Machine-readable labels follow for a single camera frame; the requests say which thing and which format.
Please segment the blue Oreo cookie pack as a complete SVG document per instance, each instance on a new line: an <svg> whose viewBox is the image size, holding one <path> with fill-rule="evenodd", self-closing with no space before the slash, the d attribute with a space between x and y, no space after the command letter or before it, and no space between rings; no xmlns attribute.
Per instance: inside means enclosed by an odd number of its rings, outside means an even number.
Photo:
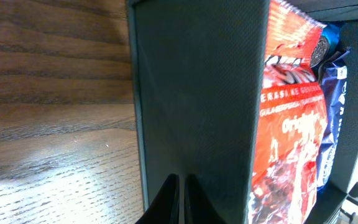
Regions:
<svg viewBox="0 0 358 224"><path fill-rule="evenodd" d="M312 69L317 68L323 61L335 53L343 25L343 22L327 23L311 56Z"/></svg>

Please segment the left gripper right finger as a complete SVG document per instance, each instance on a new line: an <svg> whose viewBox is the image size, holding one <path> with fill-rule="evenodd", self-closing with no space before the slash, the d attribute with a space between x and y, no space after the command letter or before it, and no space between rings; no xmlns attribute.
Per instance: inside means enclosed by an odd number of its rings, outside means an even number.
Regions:
<svg viewBox="0 0 358 224"><path fill-rule="evenodd" d="M185 180L184 206L185 224L226 224L193 174Z"/></svg>

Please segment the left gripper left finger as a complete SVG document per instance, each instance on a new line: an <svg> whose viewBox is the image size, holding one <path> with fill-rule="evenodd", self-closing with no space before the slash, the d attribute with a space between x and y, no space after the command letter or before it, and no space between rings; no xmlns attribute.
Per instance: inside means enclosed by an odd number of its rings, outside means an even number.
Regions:
<svg viewBox="0 0 358 224"><path fill-rule="evenodd" d="M178 175L170 174L136 224L178 224L179 206L180 179Z"/></svg>

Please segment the red dried fruit bag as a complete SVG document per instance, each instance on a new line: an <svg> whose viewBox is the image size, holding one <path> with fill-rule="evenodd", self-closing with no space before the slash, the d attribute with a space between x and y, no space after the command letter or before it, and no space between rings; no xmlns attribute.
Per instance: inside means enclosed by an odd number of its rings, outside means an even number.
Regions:
<svg viewBox="0 0 358 224"><path fill-rule="evenodd" d="M269 5L249 223L304 223L316 203L328 116L311 56L323 29L289 2Z"/></svg>

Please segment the purple Dairy Milk bar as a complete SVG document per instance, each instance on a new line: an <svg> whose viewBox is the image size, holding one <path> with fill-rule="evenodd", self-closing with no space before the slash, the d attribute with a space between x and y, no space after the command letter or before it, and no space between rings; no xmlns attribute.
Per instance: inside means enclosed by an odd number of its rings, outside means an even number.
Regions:
<svg viewBox="0 0 358 224"><path fill-rule="evenodd" d="M344 58L351 48L337 51L318 70L318 82L324 93L328 124L324 131L317 165L317 189L324 189L333 168L347 95L347 66Z"/></svg>

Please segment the black cardboard box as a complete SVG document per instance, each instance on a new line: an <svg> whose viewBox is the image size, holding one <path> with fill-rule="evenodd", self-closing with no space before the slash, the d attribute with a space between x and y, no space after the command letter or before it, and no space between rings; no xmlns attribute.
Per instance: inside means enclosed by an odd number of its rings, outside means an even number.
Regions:
<svg viewBox="0 0 358 224"><path fill-rule="evenodd" d="M358 1L286 2L324 28L343 22L335 53L351 48L333 168L304 222L336 223L358 159ZM185 180L193 174L226 223L249 223L270 3L129 1L145 212L176 174L185 223ZM320 65L311 68L317 81Z"/></svg>

